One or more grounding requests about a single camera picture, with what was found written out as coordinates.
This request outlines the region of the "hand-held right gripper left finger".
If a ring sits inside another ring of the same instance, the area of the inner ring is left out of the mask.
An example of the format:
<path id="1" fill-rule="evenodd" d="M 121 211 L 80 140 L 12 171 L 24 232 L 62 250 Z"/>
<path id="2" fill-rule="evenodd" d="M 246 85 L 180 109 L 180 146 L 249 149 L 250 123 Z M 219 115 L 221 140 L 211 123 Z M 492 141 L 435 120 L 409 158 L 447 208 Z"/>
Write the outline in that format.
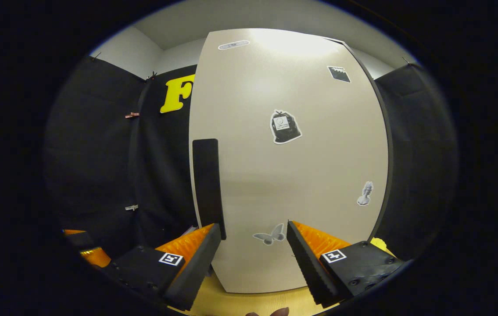
<path id="1" fill-rule="evenodd" d="M 221 241 L 213 223 L 157 248 L 136 246 L 111 260 L 111 278 L 150 302 L 188 311 Z"/>

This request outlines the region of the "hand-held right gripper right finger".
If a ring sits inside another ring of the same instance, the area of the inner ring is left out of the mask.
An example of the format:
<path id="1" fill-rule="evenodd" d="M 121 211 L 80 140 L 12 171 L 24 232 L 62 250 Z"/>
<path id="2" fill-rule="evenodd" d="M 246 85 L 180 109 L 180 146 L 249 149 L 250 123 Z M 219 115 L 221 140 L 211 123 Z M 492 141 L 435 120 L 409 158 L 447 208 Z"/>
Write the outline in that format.
<path id="1" fill-rule="evenodd" d="M 287 224 L 287 241 L 315 304 L 323 308 L 369 292 L 405 264 L 371 242 L 349 244 L 296 221 Z"/>

